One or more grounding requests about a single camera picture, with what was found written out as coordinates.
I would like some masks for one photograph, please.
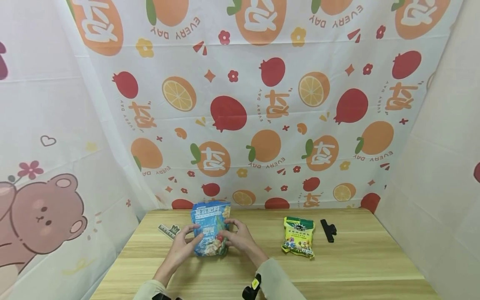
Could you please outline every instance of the blue snack bag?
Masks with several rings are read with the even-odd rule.
[[[227,253],[226,240],[219,235],[219,231],[228,230],[227,224],[223,221],[230,217],[230,203],[221,201],[200,202],[193,205],[192,223],[199,224],[200,228],[195,229],[195,236],[200,233],[204,238],[195,247],[197,256],[224,255]]]

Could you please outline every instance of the light wood tabletop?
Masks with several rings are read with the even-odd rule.
[[[315,258],[283,253],[283,217],[315,222]],[[365,209],[232,210],[255,241],[275,258],[309,300],[439,300],[435,291],[380,222]],[[335,224],[335,242],[326,239],[321,219]],[[149,212],[99,285],[91,300],[131,300],[152,279],[171,240],[158,230],[191,223],[189,210]],[[184,300],[242,299],[255,268],[235,249],[225,257],[192,257],[172,277],[170,297]]]

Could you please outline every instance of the pink flower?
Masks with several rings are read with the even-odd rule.
[[[387,28],[383,25],[377,29],[377,39],[382,39],[384,37],[385,30],[387,30]]]
[[[372,72],[372,69],[373,69],[373,65],[370,63],[367,63],[365,67],[363,67],[363,75],[370,75],[370,73]]]
[[[228,73],[228,80],[230,80],[230,82],[237,82],[239,80],[239,73],[231,70],[230,73]]]
[[[230,44],[230,32],[222,30],[218,35],[218,39],[220,40],[220,44],[228,45]]]
[[[22,169],[17,173],[19,177],[27,176],[30,180],[34,180],[36,178],[35,174],[43,174],[43,169],[38,167],[39,163],[37,160],[32,161],[30,165],[27,163],[20,163],[19,166]]]

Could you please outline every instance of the red pomegranate print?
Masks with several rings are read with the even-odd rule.
[[[220,187],[216,183],[209,183],[202,185],[205,195],[208,197],[215,197],[220,192]]]
[[[473,177],[480,183],[480,163],[473,170]]]
[[[279,57],[264,60],[259,69],[262,70],[262,81],[270,87],[279,84],[285,75],[285,63]]]
[[[5,54],[5,53],[7,53],[7,49],[5,48],[5,45],[3,45],[0,42],[0,80],[7,78],[7,75],[8,75],[7,64],[5,63],[5,61],[1,56],[2,54]]]
[[[318,188],[319,185],[320,179],[317,177],[312,177],[303,182],[303,190],[306,192],[313,192]]]
[[[398,54],[393,61],[392,76],[395,79],[404,79],[409,77],[420,66],[421,54],[418,51],[408,51],[404,54]]]
[[[359,121],[368,109],[368,98],[359,89],[351,88],[344,92],[336,106],[335,122],[340,124]]]
[[[289,209],[290,204],[283,198],[270,198],[265,202],[266,209]]]
[[[172,202],[173,209],[192,209],[193,203],[185,199],[177,199]]]
[[[218,96],[210,105],[210,112],[215,126],[223,130],[240,130],[247,123],[247,112],[243,105],[229,96]]]
[[[380,196],[375,194],[374,192],[371,192],[369,194],[366,194],[363,197],[363,199],[360,202],[360,207],[366,208],[369,211],[371,211],[372,214],[374,214],[379,202],[380,202]]]
[[[138,83],[132,74],[126,71],[113,74],[112,81],[117,84],[117,89],[125,98],[133,99],[137,97]]]

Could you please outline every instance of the small card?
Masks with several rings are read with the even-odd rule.
[[[178,227],[177,225],[172,225],[171,228],[168,228],[167,226],[160,224],[158,226],[158,230],[160,230],[160,232],[162,232],[163,234],[168,236],[171,240],[173,240],[177,235],[177,233],[180,231],[180,227]]]

